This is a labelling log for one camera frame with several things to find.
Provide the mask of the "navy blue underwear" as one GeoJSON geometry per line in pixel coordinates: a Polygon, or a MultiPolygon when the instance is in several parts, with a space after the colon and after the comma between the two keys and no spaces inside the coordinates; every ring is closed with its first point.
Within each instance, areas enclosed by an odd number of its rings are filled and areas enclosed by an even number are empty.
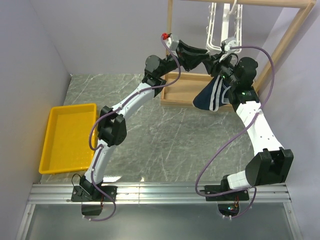
{"type": "Polygon", "coordinates": [[[230,103],[228,91],[231,87],[221,76],[213,78],[193,99],[193,106],[200,110],[217,112],[220,107],[230,103]]]}

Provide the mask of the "white clip hanger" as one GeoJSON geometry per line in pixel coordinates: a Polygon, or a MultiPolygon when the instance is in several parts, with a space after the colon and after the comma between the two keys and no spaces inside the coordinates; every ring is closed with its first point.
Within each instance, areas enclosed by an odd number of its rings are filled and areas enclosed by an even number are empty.
{"type": "Polygon", "coordinates": [[[239,4],[237,0],[233,4],[224,3],[222,8],[221,27],[220,27],[220,41],[215,43],[215,20],[217,12],[217,3],[212,2],[209,5],[208,26],[206,27],[206,42],[205,48],[208,52],[221,52],[222,41],[235,37],[242,45],[242,26],[243,26],[243,5],[239,4]]]}

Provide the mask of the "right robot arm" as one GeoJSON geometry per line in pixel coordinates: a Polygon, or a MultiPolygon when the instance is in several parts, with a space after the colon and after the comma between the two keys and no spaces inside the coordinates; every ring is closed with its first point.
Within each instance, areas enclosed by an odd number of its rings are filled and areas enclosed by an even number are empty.
{"type": "Polygon", "coordinates": [[[243,57],[236,65],[228,58],[214,68],[218,78],[229,86],[228,100],[243,122],[254,151],[243,171],[221,180],[217,195],[226,200],[251,187],[284,183],[294,159],[293,152],[281,145],[264,116],[263,104],[252,86],[257,67],[254,59],[243,57]]]}

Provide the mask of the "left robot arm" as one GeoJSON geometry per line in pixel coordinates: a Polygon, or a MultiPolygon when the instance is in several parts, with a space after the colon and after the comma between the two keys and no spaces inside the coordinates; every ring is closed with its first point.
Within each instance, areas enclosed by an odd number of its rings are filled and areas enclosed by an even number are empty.
{"type": "Polygon", "coordinates": [[[175,46],[170,46],[168,43],[164,46],[170,54],[164,59],[150,55],[145,61],[144,77],[138,87],[113,107],[104,106],[100,117],[92,127],[97,130],[97,146],[92,148],[94,151],[92,162],[79,181],[81,195],[88,201],[104,199],[104,191],[101,189],[104,171],[116,146],[127,136],[126,121],[168,86],[162,77],[182,68],[188,72],[210,56],[207,50],[191,47],[182,41],[175,46]]]}

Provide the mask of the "yellow plastic tray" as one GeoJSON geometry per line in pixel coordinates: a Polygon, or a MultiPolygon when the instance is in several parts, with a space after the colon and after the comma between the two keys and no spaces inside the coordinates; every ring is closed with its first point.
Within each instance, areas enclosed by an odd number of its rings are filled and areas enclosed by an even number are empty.
{"type": "Polygon", "coordinates": [[[94,156],[89,147],[89,134],[96,120],[95,103],[53,107],[49,113],[39,173],[86,171],[94,156]]]}

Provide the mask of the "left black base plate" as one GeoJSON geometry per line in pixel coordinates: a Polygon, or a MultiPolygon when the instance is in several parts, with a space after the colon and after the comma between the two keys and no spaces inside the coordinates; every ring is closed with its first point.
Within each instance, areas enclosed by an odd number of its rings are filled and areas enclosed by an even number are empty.
{"type": "MultiPolygon", "coordinates": [[[[110,196],[113,201],[116,200],[117,196],[117,186],[106,185],[101,186],[100,189],[110,196]]],[[[111,202],[111,200],[98,191],[96,188],[93,189],[93,194],[89,194],[85,190],[83,190],[79,185],[76,185],[73,188],[73,192],[71,195],[71,202],[111,202]]]]}

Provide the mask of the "aluminium rail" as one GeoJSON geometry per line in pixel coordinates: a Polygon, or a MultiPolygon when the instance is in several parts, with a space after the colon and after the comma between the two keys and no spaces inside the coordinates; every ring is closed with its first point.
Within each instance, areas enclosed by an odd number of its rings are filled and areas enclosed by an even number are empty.
{"type": "MultiPolygon", "coordinates": [[[[207,204],[206,199],[195,192],[191,182],[138,182],[115,183],[117,186],[117,205],[146,204],[207,204]]],[[[28,204],[73,204],[81,202],[71,200],[71,184],[34,184],[31,188],[28,204]]],[[[284,183],[257,187],[255,203],[290,203],[291,197],[284,183]]]]}

